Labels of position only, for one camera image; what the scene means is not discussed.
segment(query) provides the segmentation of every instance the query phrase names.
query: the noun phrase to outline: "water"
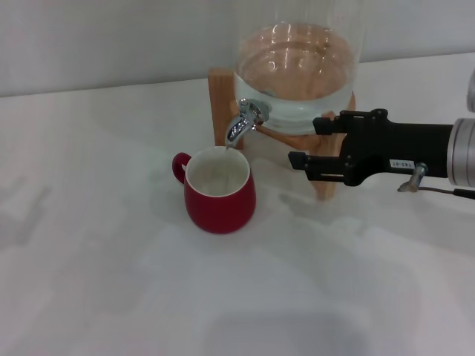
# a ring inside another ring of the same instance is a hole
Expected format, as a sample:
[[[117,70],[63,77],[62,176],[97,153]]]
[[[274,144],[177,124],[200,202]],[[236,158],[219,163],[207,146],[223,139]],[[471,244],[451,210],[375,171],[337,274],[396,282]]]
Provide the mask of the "water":
[[[246,164],[236,158],[235,152],[226,150],[190,170],[189,182],[199,192],[219,197],[239,190],[247,173]]]
[[[229,191],[229,171],[230,171],[229,170],[229,164],[231,162],[230,158],[231,157],[229,157],[229,147],[226,146],[226,150],[224,151],[224,159],[226,160],[226,162],[225,162],[226,166],[225,166],[225,171],[224,171],[225,172],[224,173],[225,174],[225,177],[224,177],[224,192],[225,193],[224,194],[231,193]]]
[[[267,102],[269,128],[286,134],[313,133],[315,117],[347,108],[354,68],[347,42],[331,30],[278,24],[241,46],[236,98]]]

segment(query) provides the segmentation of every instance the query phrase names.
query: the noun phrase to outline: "red mug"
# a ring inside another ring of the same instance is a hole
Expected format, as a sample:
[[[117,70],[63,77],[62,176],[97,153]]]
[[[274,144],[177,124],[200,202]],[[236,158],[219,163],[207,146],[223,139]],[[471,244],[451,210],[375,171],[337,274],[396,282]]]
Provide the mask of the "red mug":
[[[193,157],[173,158],[173,174],[185,186],[191,220],[205,231],[227,234],[242,228],[255,210],[255,186],[246,157],[233,148],[212,147]]]

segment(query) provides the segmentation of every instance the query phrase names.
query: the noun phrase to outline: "label sticker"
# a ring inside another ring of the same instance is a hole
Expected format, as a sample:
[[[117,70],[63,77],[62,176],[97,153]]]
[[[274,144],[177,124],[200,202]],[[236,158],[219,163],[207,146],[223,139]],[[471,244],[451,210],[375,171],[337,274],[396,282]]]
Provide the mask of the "label sticker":
[[[415,169],[414,161],[404,161],[403,159],[390,159],[391,168]]]

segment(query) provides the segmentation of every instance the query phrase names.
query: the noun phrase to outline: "glass jar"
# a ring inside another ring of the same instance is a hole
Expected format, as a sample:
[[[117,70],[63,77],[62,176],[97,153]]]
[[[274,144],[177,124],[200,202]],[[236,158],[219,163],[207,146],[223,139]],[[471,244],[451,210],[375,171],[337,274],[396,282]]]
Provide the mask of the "glass jar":
[[[312,121],[348,108],[366,0],[235,2],[235,95],[269,108],[266,128],[313,134]]]

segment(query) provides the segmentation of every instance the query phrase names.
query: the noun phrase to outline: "white table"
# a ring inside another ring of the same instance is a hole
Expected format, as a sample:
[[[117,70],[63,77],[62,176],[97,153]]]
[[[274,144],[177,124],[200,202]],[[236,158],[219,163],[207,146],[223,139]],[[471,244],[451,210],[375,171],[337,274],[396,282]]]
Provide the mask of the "white table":
[[[474,67],[361,65],[358,109],[454,123]],[[213,143],[206,86],[0,99],[0,355],[474,355],[475,202],[389,174],[317,202],[254,136],[258,209],[209,235],[171,173]]]

